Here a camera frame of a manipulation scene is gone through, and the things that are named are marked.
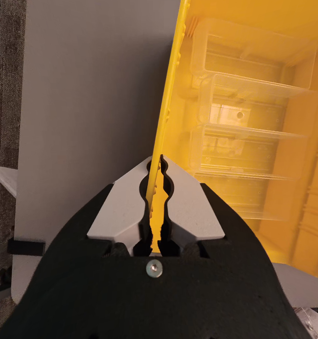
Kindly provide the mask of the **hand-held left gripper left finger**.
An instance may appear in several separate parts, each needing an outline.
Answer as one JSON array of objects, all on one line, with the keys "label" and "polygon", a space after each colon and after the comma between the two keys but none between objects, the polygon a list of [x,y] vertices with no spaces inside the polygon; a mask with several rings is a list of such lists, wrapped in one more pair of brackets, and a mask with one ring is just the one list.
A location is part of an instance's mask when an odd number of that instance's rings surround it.
[{"label": "hand-held left gripper left finger", "polygon": [[123,243],[133,249],[140,241],[139,223],[146,203],[140,194],[140,183],[147,176],[147,164],[152,156],[113,183],[112,189],[99,210],[87,237]]}]

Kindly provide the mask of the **white desk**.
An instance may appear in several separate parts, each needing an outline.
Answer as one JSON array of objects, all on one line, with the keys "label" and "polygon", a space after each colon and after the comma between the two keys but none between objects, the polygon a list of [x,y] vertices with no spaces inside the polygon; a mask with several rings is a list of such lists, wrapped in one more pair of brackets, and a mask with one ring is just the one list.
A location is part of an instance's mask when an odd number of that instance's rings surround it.
[{"label": "white desk", "polygon": [[0,166],[0,184],[14,197],[17,197],[18,170]]}]

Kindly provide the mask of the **yellow plastic bin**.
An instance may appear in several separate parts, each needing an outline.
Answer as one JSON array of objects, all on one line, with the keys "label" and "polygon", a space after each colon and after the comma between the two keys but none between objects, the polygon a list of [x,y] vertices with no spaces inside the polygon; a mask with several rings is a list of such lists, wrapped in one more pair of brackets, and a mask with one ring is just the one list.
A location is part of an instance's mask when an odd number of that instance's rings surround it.
[{"label": "yellow plastic bin", "polygon": [[[189,169],[192,130],[198,120],[200,82],[190,69],[192,36],[205,18],[260,28],[317,44],[310,89],[318,93],[318,0],[225,0],[181,1],[165,81],[149,172],[147,198],[153,203],[151,226],[154,241],[164,216],[163,175],[160,155],[166,155],[195,178]],[[288,220],[244,219],[262,242],[270,259],[318,277],[318,103],[307,137],[304,164]]]}]

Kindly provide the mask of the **clear plastic drawer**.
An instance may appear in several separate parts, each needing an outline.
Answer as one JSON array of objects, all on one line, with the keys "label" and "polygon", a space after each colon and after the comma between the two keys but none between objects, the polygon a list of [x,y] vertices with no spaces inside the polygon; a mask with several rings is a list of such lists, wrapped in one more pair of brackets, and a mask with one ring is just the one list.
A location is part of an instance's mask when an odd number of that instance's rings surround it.
[{"label": "clear plastic drawer", "polygon": [[243,219],[288,220],[298,180],[277,176],[196,173]]},{"label": "clear plastic drawer", "polygon": [[214,74],[200,82],[198,120],[202,124],[308,135],[317,103],[315,91]]},{"label": "clear plastic drawer", "polygon": [[316,53],[306,38],[205,18],[192,36],[190,69],[309,90]]},{"label": "clear plastic drawer", "polygon": [[307,137],[294,133],[203,124],[191,132],[188,167],[198,175],[296,180],[306,146]]}]

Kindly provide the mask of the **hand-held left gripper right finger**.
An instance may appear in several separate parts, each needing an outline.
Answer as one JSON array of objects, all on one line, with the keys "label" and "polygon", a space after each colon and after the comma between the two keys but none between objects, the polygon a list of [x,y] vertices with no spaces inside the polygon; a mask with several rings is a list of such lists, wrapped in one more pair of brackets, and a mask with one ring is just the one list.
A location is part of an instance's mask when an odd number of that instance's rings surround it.
[{"label": "hand-held left gripper right finger", "polygon": [[169,240],[183,249],[190,243],[223,239],[225,233],[201,183],[166,155],[161,161],[164,178],[170,184],[166,200]]}]

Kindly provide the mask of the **black desk clip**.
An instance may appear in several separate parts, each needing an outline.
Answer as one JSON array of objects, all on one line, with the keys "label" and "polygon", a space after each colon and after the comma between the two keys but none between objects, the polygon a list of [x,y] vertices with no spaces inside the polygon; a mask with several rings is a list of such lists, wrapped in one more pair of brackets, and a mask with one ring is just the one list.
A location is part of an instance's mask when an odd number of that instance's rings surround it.
[{"label": "black desk clip", "polygon": [[10,255],[42,257],[45,247],[45,242],[21,241],[14,237],[7,241],[7,253]]}]

